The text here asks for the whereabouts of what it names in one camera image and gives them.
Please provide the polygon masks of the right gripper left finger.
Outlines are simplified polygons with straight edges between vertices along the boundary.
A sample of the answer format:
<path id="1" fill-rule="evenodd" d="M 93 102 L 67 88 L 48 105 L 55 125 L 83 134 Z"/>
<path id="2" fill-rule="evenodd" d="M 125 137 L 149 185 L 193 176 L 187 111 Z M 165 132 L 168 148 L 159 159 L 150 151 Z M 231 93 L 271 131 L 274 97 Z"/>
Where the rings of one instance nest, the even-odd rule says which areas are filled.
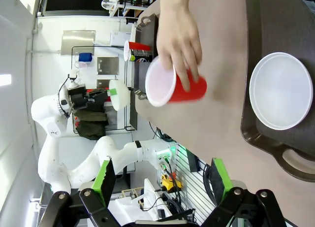
<path id="1" fill-rule="evenodd" d="M 40 221 L 42 227 L 76 227 L 81 219 L 90 219 L 95 227 L 116 227 L 117 221 L 108 210 L 116 183 L 111 159 L 105 160 L 95 178 L 96 186 L 70 195 L 53 194 Z"/>

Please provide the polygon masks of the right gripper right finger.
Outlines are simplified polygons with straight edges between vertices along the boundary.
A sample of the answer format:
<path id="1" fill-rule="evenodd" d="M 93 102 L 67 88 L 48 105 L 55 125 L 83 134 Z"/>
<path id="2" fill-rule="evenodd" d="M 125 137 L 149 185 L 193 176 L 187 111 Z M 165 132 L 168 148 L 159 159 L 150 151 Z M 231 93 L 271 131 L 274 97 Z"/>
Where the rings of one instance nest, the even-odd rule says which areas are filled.
<path id="1" fill-rule="evenodd" d="M 285 227 L 286 221 L 271 190 L 252 194 L 234 186 L 222 159 L 212 158 L 203 176 L 206 193 L 216 205 L 203 227 L 226 227 L 234 219 L 246 220 L 251 227 Z"/>

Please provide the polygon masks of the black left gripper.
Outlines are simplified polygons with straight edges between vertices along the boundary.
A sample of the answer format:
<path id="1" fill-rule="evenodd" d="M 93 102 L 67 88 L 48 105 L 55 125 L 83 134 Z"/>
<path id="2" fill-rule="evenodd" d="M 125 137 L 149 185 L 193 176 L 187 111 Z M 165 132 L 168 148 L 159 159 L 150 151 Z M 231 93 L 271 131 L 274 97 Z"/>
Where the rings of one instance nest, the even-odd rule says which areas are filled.
<path id="1" fill-rule="evenodd" d="M 106 93 L 107 96 L 97 96 L 102 93 Z M 86 89 L 85 86 L 78 86 L 73 89 L 68 89 L 68 95 L 70 96 L 71 102 L 74 104 L 74 107 L 86 107 L 91 105 L 98 105 L 103 106 L 104 103 L 107 101 L 108 96 L 115 96 L 117 95 L 116 89 Z"/>

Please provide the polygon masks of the person's left hand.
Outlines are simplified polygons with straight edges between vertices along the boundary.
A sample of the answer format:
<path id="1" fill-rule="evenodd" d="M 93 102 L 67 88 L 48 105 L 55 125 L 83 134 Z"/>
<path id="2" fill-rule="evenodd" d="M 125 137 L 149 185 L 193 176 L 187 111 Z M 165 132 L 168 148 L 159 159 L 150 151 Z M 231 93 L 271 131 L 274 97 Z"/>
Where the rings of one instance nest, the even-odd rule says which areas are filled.
<path id="1" fill-rule="evenodd" d="M 157 52 L 165 69 L 175 70 L 185 91 L 190 90 L 188 71 L 195 82 L 202 48 L 197 24 L 185 7 L 161 6 L 157 32 Z"/>

